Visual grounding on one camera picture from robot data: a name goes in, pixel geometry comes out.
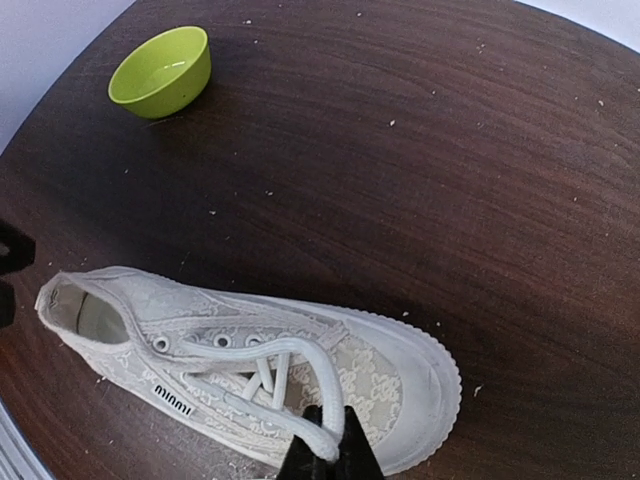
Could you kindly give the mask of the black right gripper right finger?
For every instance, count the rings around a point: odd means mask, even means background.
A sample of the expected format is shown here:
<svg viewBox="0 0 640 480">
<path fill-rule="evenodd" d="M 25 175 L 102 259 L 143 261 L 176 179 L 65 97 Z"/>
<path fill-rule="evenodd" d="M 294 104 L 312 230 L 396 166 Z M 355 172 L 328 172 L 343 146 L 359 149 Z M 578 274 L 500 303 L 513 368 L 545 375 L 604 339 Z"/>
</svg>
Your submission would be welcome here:
<svg viewBox="0 0 640 480">
<path fill-rule="evenodd" d="M 351 406 L 345 407 L 345 429 L 339 451 L 340 457 L 333 466 L 335 479 L 385 479 L 358 416 Z"/>
</svg>

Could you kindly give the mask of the white lace sneaker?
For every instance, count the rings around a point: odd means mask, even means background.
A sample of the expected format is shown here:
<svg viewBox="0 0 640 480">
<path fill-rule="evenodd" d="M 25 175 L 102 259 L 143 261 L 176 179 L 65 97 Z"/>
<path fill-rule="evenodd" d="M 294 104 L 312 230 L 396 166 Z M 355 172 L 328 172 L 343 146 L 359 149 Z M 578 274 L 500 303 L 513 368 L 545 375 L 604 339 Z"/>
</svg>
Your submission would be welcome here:
<svg viewBox="0 0 640 480">
<path fill-rule="evenodd" d="M 108 381 L 273 467 L 293 439 L 335 462 L 353 410 L 393 475 L 433 455 L 460 411 L 462 380 L 446 348 L 375 313 L 208 290 L 124 266 L 60 272 L 35 310 Z"/>
</svg>

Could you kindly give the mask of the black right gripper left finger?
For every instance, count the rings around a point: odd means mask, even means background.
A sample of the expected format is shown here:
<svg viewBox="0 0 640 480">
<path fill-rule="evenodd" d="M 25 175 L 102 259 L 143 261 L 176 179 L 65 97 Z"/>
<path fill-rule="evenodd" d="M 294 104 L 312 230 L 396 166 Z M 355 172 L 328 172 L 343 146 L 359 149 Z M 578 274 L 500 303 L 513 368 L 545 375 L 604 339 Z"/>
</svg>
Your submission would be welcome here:
<svg viewBox="0 0 640 480">
<path fill-rule="evenodd" d="M 298 436 L 294 436 L 277 474 L 278 480 L 336 480 L 335 465 L 317 457 Z"/>
</svg>

